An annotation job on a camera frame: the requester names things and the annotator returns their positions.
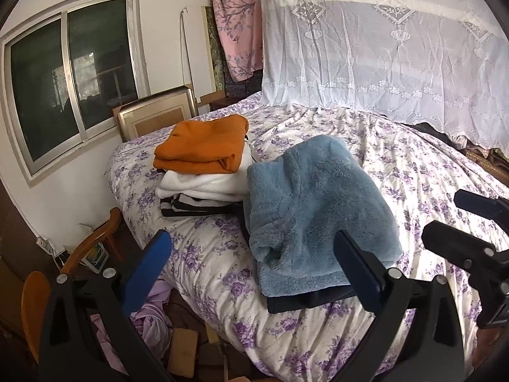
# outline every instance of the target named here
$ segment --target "blue plush garment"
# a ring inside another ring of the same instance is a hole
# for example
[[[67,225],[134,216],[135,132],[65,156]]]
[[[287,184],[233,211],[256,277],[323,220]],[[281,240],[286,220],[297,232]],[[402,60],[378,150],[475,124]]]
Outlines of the blue plush garment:
[[[348,284],[332,250],[339,230],[386,267],[402,254],[389,206],[340,139],[319,135],[255,163],[248,184],[249,247],[266,296]]]

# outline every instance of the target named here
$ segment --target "bed sheet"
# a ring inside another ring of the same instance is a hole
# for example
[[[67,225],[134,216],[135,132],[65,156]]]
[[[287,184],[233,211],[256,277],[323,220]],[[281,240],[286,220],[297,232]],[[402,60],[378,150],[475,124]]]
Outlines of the bed sheet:
[[[460,188],[490,197],[509,197],[509,189],[441,141],[376,114],[343,107],[266,107],[259,99],[256,94],[199,119],[243,114],[262,160],[315,135],[342,138],[398,221],[404,254],[397,267],[412,278],[447,277],[468,360],[475,345],[478,294],[464,271],[423,248],[422,228],[436,219],[492,242],[498,250],[507,249],[509,240],[495,223],[457,209],[452,199]],[[162,174],[152,163],[155,147],[170,130],[122,144],[110,159],[110,186],[138,244],[144,247],[159,229],[170,232],[175,249],[164,268],[165,279],[261,371],[284,381],[330,380],[362,339],[372,315],[356,298],[270,315],[235,217],[162,217],[155,196]],[[413,311],[408,311],[383,369],[393,365],[412,318]]]

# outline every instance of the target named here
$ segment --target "orange garment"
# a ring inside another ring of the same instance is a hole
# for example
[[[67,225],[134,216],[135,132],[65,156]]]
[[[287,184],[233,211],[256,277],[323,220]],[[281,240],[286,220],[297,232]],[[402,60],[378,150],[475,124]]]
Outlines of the orange garment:
[[[235,173],[249,122],[240,115],[214,121],[184,121],[155,150],[154,168],[180,173]]]

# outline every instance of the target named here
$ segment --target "white wall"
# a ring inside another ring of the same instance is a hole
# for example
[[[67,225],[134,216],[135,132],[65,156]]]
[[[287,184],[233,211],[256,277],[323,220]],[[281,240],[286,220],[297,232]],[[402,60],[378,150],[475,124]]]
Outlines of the white wall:
[[[20,0],[0,35],[36,13],[64,0]],[[181,85],[180,12],[187,5],[210,0],[139,0],[143,49],[151,93]],[[78,223],[93,227],[116,205],[108,186],[108,158],[121,142],[115,135],[29,188],[19,169],[0,114],[0,176],[15,205],[36,235],[61,249],[75,246],[82,236]]]

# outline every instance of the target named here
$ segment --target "wooden chair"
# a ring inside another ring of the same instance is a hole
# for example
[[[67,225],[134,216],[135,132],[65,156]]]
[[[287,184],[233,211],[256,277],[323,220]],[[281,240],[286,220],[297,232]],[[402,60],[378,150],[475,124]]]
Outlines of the wooden chair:
[[[70,275],[78,266],[82,258],[98,243],[105,242],[108,251],[114,255],[118,262],[122,261],[116,248],[113,233],[122,220],[120,208],[113,208],[109,212],[109,220],[89,235],[69,256],[60,274]],[[41,339],[44,311],[48,303],[52,287],[41,272],[32,272],[26,278],[21,294],[21,323],[25,333],[26,342],[34,359],[39,363],[39,342]]]

